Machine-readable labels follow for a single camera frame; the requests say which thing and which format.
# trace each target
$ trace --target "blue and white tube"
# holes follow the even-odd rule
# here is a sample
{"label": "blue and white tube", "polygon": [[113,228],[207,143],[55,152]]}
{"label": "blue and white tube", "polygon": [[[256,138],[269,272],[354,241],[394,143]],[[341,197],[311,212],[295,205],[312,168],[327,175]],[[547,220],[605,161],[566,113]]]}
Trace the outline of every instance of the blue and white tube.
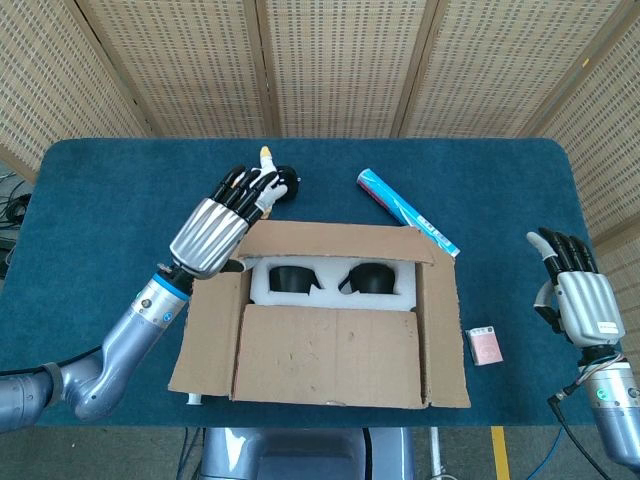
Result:
{"label": "blue and white tube", "polygon": [[431,225],[426,218],[420,215],[420,213],[398,195],[393,188],[373,173],[370,168],[360,172],[360,175],[358,175],[358,185],[365,189],[367,193],[387,209],[391,215],[396,217],[400,223],[418,228],[452,257],[460,253],[458,247],[451,243],[436,227]]}

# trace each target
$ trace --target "blue table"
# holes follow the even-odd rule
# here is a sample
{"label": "blue table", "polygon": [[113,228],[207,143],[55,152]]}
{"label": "blue table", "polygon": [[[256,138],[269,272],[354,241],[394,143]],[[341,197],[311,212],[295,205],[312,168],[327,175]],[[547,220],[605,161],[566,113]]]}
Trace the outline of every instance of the blue table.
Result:
{"label": "blue table", "polygon": [[[237,163],[276,163],[302,177],[272,218],[394,225],[359,187],[373,168],[460,247],[464,329],[493,325],[504,363],[474,367],[470,409],[396,410],[229,402],[188,407],[167,391],[178,319],[136,372],[105,425],[392,426],[554,423],[545,399],[576,375],[578,352],[533,312],[545,270],[525,233],[547,225],[586,237],[567,157],[552,141],[81,139],[46,154],[0,298],[0,369],[63,360],[98,345],[156,269],[196,203]],[[565,410],[591,422],[581,393]],[[77,423],[66,405],[42,425]]]}

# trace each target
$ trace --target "cardboard box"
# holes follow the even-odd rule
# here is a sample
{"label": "cardboard box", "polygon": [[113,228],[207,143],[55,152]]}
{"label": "cardboard box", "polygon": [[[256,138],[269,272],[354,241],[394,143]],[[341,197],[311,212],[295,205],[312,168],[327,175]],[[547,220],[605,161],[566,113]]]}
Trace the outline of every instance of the cardboard box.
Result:
{"label": "cardboard box", "polygon": [[260,221],[238,258],[416,264],[415,312],[249,304],[250,272],[197,281],[169,389],[232,400],[469,407],[454,260],[418,230]]}

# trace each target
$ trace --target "cable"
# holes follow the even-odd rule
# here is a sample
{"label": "cable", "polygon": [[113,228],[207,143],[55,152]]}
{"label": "cable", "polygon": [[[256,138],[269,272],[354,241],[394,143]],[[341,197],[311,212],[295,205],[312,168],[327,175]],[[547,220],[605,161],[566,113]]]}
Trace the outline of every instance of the cable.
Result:
{"label": "cable", "polygon": [[18,191],[18,189],[24,184],[24,180],[22,180],[21,182],[18,182],[16,184],[15,187],[13,187],[11,189],[11,193],[9,194],[9,196],[7,197],[7,203],[9,203],[11,200],[13,200],[13,195]]}
{"label": "cable", "polygon": [[371,445],[371,432],[368,428],[362,429],[364,436],[364,480],[373,479],[373,446]]}
{"label": "cable", "polygon": [[182,448],[180,449],[180,457],[178,458],[178,471],[176,472],[176,480],[180,479],[180,466],[184,460],[184,452],[187,449],[187,441],[189,440],[189,427],[184,427],[184,439],[182,440]]}
{"label": "cable", "polygon": [[178,461],[178,471],[176,472],[176,480],[182,480],[182,475],[184,474],[184,468],[187,466],[187,462],[189,461],[189,457],[191,456],[191,451],[196,444],[196,440],[198,439],[198,435],[200,435],[200,427],[196,428],[196,433],[193,434],[193,438],[191,439],[191,443],[189,444],[189,448],[185,452],[185,447],[187,445],[187,439],[189,438],[189,428],[184,429],[184,441],[182,442],[182,450],[180,451],[180,460]]}
{"label": "cable", "polygon": [[[97,352],[98,350],[100,350],[102,348],[101,345],[97,346],[97,347],[93,347],[91,350],[87,350],[86,352],[81,353],[80,355],[76,355],[75,357],[71,357],[68,358],[66,360],[63,360],[61,362],[56,362],[56,365],[58,365],[59,367],[64,367],[66,365],[69,365],[73,362],[77,362],[78,360],[82,360],[84,357],[88,357],[89,355],[91,355],[92,353]],[[44,368],[42,367],[33,367],[33,368],[23,368],[20,370],[3,370],[0,371],[0,377],[8,377],[11,375],[25,375],[28,373],[38,373],[43,371]]]}
{"label": "cable", "polygon": [[8,267],[11,265],[11,255],[13,255],[13,251],[16,249],[16,246],[14,245],[11,250],[9,250],[9,253],[7,253],[4,256],[4,264]]}
{"label": "cable", "polygon": [[196,469],[191,474],[191,480],[198,480],[198,476],[200,475],[201,468],[202,468],[202,460],[198,462],[198,465],[196,465]]}
{"label": "cable", "polygon": [[[593,362],[589,363],[584,369],[583,369],[583,374],[578,377],[578,379],[576,380],[576,385],[582,385],[584,382],[586,382],[589,378],[591,378],[591,376],[596,373],[599,372],[600,370],[604,370],[607,367],[610,367],[611,365],[613,365],[616,362],[619,362],[621,360],[624,359],[624,355],[622,355],[621,353],[618,353],[616,355],[610,355],[608,357],[605,358],[600,358],[598,360],[594,360]],[[590,366],[593,366],[597,364],[598,366],[587,371],[587,369]]]}
{"label": "cable", "polygon": [[584,456],[584,458],[586,458],[591,466],[598,471],[602,478],[604,478],[605,480],[612,480],[612,478],[606,474],[602,467],[598,465],[598,462],[596,462],[593,457],[589,455],[589,453],[584,449],[580,441],[576,438],[576,436],[569,428],[569,425],[567,425],[567,421],[565,420],[564,415],[562,414],[562,410],[560,409],[560,399],[553,395],[552,397],[549,397],[547,399],[547,403],[549,404],[549,407],[551,407],[551,411],[558,419],[558,422],[560,423],[562,428],[564,428],[564,431],[567,432],[567,435],[576,446],[576,448],[580,451],[580,453]]}
{"label": "cable", "polygon": [[4,215],[7,217],[7,222],[14,225],[22,225],[30,200],[30,193],[20,195],[18,198],[10,200],[4,211]]}
{"label": "cable", "polygon": [[527,477],[527,480],[533,480],[538,475],[538,473],[540,473],[542,469],[547,465],[547,463],[551,461],[551,459],[553,458],[553,455],[556,453],[556,450],[558,449],[558,446],[560,445],[560,440],[562,440],[562,432],[564,432],[562,428],[558,430],[558,435],[556,435],[556,439],[553,441],[551,450],[549,450],[549,453],[547,453],[547,456],[544,457],[544,460],[542,461],[542,463],[538,465],[533,472],[531,472],[531,475]]}

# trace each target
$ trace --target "white cap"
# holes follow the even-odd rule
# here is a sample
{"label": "white cap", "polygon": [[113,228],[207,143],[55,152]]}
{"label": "white cap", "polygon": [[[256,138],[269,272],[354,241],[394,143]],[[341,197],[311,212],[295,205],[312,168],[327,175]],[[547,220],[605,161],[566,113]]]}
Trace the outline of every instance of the white cap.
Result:
{"label": "white cap", "polygon": [[202,395],[199,393],[190,393],[187,405],[202,405]]}

